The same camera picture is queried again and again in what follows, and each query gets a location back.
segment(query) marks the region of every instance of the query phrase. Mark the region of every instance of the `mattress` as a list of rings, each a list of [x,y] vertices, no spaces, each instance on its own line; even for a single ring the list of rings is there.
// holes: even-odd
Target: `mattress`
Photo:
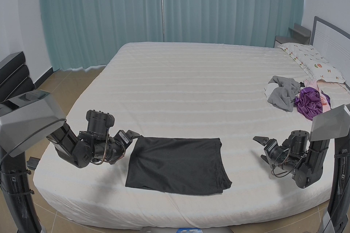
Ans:
[[[278,139],[291,131],[310,131],[311,121],[294,109],[269,104],[264,86],[273,75],[303,81],[306,73],[275,48],[197,44],[124,45],[81,94],[67,121],[85,130],[89,109],[111,113],[110,129],[133,130],[145,137],[217,138],[232,181],[230,189],[210,196],[188,196],[125,187],[129,157],[115,165],[77,169],[49,144],[34,174],[45,200],[69,219],[109,228],[219,227],[291,216],[329,199],[333,177],[331,140],[322,178],[300,189],[291,175],[275,178],[261,158],[256,135]],[[350,103],[337,83],[321,83],[332,107]]]

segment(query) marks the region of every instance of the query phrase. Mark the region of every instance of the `floral pillow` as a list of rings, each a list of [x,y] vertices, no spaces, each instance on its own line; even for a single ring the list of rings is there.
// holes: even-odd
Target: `floral pillow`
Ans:
[[[310,78],[325,82],[344,83],[343,75],[332,66],[312,45],[284,43],[278,46],[293,58]]]

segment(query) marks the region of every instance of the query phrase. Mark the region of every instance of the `pink garment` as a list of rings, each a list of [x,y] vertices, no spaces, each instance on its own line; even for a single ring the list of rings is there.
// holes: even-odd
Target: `pink garment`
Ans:
[[[322,112],[324,113],[324,112],[330,111],[330,105],[328,104],[326,96],[324,96],[322,94],[322,91],[318,88],[317,79],[314,78],[311,81],[306,79],[304,81],[304,85],[305,85],[305,87],[312,87],[320,93],[321,102],[322,102]]]

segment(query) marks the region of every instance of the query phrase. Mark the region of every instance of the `pile of clothes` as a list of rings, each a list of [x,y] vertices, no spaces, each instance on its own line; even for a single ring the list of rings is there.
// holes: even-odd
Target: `pile of clothes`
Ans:
[[[314,116],[331,109],[330,98],[318,88],[317,80],[297,82],[293,78],[273,76],[265,87],[267,101],[276,107],[299,113],[312,120]]]

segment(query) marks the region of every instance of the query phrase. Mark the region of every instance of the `gray clothing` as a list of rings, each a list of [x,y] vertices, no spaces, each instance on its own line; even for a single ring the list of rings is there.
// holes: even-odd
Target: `gray clothing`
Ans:
[[[273,76],[269,83],[273,82],[277,83],[279,87],[272,91],[267,101],[283,110],[293,112],[295,96],[300,91],[300,83],[293,78],[279,76]]]

